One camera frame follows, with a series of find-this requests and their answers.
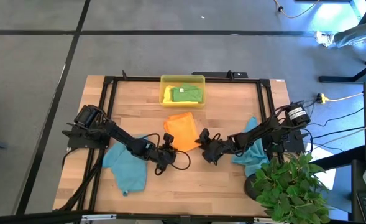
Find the yellow cable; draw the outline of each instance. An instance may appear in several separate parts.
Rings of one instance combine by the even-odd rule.
[[[289,19],[294,19],[297,18],[301,15],[303,15],[304,13],[308,12],[312,7],[314,7],[320,0],[317,0],[312,6],[310,6],[307,10],[305,10],[304,12],[302,12],[301,14],[298,14],[297,16],[288,16],[285,14],[284,10],[282,9],[281,12],[284,16],[286,16],[286,18]],[[278,0],[274,0],[275,4],[277,5],[277,8],[281,7],[280,3],[278,2]]]
[[[359,95],[362,95],[363,93],[357,93],[357,94],[354,94],[354,95],[351,95],[351,96],[347,96],[347,97],[343,97],[343,98],[340,98],[340,99],[329,99],[328,97],[325,96],[325,101],[341,101],[341,100],[346,100],[346,99],[349,99],[349,98],[352,98],[352,97],[355,97],[355,96],[359,96]]]

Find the plant pot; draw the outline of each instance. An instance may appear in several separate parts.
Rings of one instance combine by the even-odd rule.
[[[256,181],[256,175],[252,174],[250,176],[248,176],[248,178],[246,178],[245,184],[244,184],[244,192],[246,195],[248,195],[251,199],[256,200],[257,196],[260,195],[260,193],[258,191],[256,191],[253,187],[252,187],[252,183],[254,183]]]

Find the orange cloth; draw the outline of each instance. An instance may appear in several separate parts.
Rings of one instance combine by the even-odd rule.
[[[169,116],[163,123],[163,128],[174,137],[172,146],[175,149],[187,152],[200,146],[195,142],[199,135],[191,112]]]

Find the wooden tabletop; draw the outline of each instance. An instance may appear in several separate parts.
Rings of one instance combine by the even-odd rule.
[[[98,105],[104,76],[88,76],[80,107]],[[270,80],[275,107],[289,103],[284,80]],[[163,122],[168,116],[192,112],[198,133],[208,128],[211,136],[241,132],[248,120],[255,116],[261,122],[257,89],[246,83],[207,83],[206,105],[201,108],[163,108],[158,102],[159,82],[118,82],[112,119],[131,135],[164,134]],[[263,90],[267,116],[268,101]],[[143,192],[130,192],[124,197],[117,188],[109,168],[102,169],[95,211],[115,213],[242,215],[267,216],[259,203],[244,193],[244,167],[233,164],[231,155],[224,155],[218,165],[207,163],[202,149],[188,154],[188,170],[168,167],[161,175],[154,174],[155,164],[147,163],[147,183]],[[60,208],[81,184],[88,149],[71,153],[65,160],[53,208]],[[184,155],[177,155],[175,165],[187,165]],[[84,208],[88,208],[91,185],[88,187]]]

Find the green cloth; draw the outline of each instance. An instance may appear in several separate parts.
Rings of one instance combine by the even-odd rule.
[[[172,88],[172,101],[173,102],[199,102],[202,103],[203,91],[197,86],[187,83],[181,84],[181,87]]]

